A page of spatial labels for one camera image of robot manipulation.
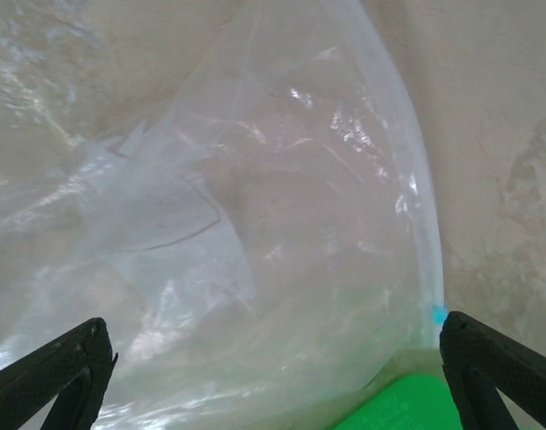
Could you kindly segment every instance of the crumpled plastic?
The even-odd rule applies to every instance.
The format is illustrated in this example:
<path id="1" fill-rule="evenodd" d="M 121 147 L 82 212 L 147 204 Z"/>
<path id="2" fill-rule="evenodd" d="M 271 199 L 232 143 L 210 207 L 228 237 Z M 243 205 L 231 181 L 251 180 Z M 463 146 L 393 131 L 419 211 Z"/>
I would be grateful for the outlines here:
<path id="1" fill-rule="evenodd" d="M 231 428 L 435 343 L 426 155 L 357 0 L 250 0 L 161 114 L 98 135 L 75 5 L 0 4 L 0 369 L 101 316 L 95 428 Z"/>

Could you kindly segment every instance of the plastic wrap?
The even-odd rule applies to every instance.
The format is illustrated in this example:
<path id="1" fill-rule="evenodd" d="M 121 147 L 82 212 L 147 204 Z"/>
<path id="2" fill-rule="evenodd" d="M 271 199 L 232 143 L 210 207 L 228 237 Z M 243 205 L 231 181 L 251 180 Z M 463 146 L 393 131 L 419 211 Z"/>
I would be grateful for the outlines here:
<path id="1" fill-rule="evenodd" d="M 85 31 L 69 21 L 82 59 L 99 51 Z M 45 61 L 67 55 L 55 46 Z M 161 114 L 100 136 L 59 103 L 64 63 L 46 68 L 57 81 L 35 60 L 4 63 L 38 116 L 0 160 L 18 166 L 0 168 L 0 368 L 102 316 L 120 360 L 95 428 L 229 428 L 357 390 L 436 341 L 422 139 L 357 0 L 251 0 Z"/>

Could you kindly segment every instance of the green container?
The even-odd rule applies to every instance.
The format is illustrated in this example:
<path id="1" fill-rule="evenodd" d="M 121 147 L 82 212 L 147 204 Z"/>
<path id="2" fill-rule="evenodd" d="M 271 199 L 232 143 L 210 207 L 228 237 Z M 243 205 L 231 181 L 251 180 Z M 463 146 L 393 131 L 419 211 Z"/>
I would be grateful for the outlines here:
<path id="1" fill-rule="evenodd" d="M 445 382 L 411 374 L 389 385 L 334 430 L 461 430 Z"/>

